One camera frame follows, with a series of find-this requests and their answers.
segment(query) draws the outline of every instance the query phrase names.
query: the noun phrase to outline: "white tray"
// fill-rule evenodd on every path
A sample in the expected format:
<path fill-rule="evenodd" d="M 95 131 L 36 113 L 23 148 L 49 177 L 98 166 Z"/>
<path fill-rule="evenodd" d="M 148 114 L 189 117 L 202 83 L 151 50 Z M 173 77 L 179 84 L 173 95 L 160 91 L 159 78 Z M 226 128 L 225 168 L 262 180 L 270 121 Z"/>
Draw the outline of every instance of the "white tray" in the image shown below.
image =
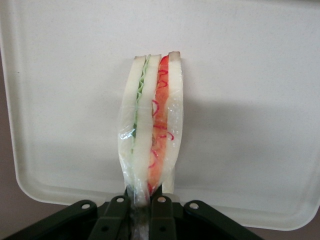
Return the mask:
<path fill-rule="evenodd" d="M 17 181 L 99 205 L 124 191 L 117 118 L 133 57 L 180 51 L 175 194 L 245 226 L 292 230 L 320 205 L 320 3 L 0 2 Z"/>

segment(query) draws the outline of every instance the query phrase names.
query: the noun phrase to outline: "wrapped sandwich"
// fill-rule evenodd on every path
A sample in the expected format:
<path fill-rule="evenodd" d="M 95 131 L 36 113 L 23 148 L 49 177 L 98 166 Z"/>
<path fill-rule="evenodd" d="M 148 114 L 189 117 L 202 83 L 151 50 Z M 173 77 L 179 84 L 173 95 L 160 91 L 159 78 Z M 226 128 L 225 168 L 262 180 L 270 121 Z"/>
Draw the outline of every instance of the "wrapped sandwich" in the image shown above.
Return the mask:
<path fill-rule="evenodd" d="M 183 126 L 179 52 L 134 58 L 118 124 L 119 159 L 134 205 L 146 206 L 160 185 L 172 193 Z"/>

